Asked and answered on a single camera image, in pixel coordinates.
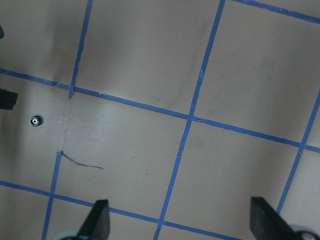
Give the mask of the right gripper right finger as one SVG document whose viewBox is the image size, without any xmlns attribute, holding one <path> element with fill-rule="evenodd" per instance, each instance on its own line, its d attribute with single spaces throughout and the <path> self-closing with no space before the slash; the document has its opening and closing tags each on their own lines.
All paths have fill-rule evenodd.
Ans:
<svg viewBox="0 0 320 240">
<path fill-rule="evenodd" d="M 263 197 L 250 198 L 250 230 L 256 240 L 300 239 Z"/>
</svg>

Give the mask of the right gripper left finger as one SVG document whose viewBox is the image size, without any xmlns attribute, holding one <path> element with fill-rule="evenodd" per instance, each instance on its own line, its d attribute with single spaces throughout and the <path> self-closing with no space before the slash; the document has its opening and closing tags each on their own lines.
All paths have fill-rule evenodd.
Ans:
<svg viewBox="0 0 320 240">
<path fill-rule="evenodd" d="M 110 235 L 110 210 L 107 199 L 97 200 L 76 234 L 80 240 L 107 240 Z"/>
</svg>

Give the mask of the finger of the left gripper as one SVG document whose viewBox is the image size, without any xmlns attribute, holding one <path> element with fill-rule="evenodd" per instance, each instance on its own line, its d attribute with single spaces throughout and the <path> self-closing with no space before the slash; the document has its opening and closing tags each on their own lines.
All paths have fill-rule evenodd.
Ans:
<svg viewBox="0 0 320 240">
<path fill-rule="evenodd" d="M 6 89 L 0 89 L 0 109 L 1 110 L 13 110 L 17 103 L 18 93 L 8 91 Z"/>
</svg>

